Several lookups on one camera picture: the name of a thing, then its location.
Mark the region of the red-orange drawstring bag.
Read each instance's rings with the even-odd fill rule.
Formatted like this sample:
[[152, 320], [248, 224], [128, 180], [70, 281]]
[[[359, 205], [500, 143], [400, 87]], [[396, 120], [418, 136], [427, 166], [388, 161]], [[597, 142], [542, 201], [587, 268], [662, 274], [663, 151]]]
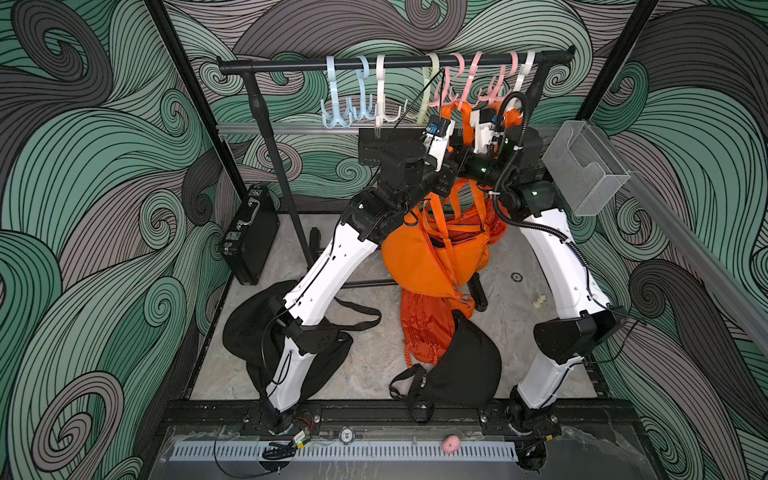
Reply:
[[400, 320], [408, 368], [414, 361], [436, 365], [442, 358], [456, 331], [454, 310], [471, 318], [475, 301], [468, 295], [453, 299], [401, 290]]
[[[449, 118], [454, 110], [461, 113], [462, 139], [451, 140], [448, 148], [449, 156], [444, 160], [452, 161], [452, 153], [462, 146], [473, 148], [474, 131], [469, 124], [471, 105], [457, 107], [458, 101], [444, 105], [440, 116]], [[456, 178], [450, 195], [442, 203], [448, 203], [451, 214], [446, 213], [448, 238], [453, 245], [468, 242], [475, 237], [486, 238], [487, 244], [496, 243], [505, 233], [506, 224], [498, 217], [492, 206], [493, 196], [490, 194], [492, 183], [501, 172], [496, 161], [489, 157], [489, 169], [485, 180], [470, 180]]]

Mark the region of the orange sling bag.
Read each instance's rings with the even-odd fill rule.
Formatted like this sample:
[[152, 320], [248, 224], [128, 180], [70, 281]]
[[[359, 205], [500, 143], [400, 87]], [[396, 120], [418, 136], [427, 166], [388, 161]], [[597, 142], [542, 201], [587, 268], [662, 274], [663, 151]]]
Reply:
[[[487, 105], [487, 107], [492, 111], [491, 122], [493, 124], [497, 122], [497, 118], [501, 110], [501, 105], [502, 105], [501, 100], [491, 102]], [[503, 119], [501, 120], [501, 125], [504, 128], [508, 128], [510, 126], [518, 126], [522, 124], [524, 114], [521, 112], [520, 108], [521, 108], [520, 102], [515, 99], [511, 100], [505, 106]]]

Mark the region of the large orange backpack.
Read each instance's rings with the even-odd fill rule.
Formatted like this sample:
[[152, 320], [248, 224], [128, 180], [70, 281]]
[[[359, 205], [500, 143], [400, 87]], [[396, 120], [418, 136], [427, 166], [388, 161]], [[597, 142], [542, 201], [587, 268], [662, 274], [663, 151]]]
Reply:
[[404, 289], [434, 297], [459, 299], [463, 286], [487, 265], [486, 238], [475, 237], [453, 245], [448, 238], [446, 198], [431, 193], [409, 212], [410, 225], [395, 230], [382, 244], [385, 265]]

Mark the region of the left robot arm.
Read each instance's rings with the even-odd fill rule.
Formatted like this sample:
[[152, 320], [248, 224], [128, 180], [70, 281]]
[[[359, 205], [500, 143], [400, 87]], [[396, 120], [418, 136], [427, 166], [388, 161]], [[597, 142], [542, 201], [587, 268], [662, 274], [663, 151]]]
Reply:
[[408, 212], [428, 194], [452, 185], [456, 168], [445, 160], [449, 146], [449, 136], [426, 134], [383, 147], [376, 179], [352, 198], [319, 259], [283, 297], [274, 314], [285, 327], [283, 350], [261, 400], [272, 432], [292, 423], [313, 361], [337, 337], [323, 319], [341, 287], [405, 223]]

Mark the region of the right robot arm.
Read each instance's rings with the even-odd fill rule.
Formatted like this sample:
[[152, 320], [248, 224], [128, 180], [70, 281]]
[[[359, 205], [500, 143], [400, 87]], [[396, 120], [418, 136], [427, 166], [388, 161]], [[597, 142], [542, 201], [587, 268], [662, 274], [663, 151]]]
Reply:
[[554, 297], [557, 316], [534, 326], [535, 356], [510, 393], [509, 423], [520, 434], [556, 430], [552, 410], [565, 380], [627, 319], [593, 279], [554, 183], [533, 182], [527, 173], [541, 151], [529, 125], [533, 107], [514, 91], [483, 109], [490, 136], [475, 140], [476, 150], [465, 150], [459, 167], [461, 177], [486, 189], [496, 218], [521, 231]]

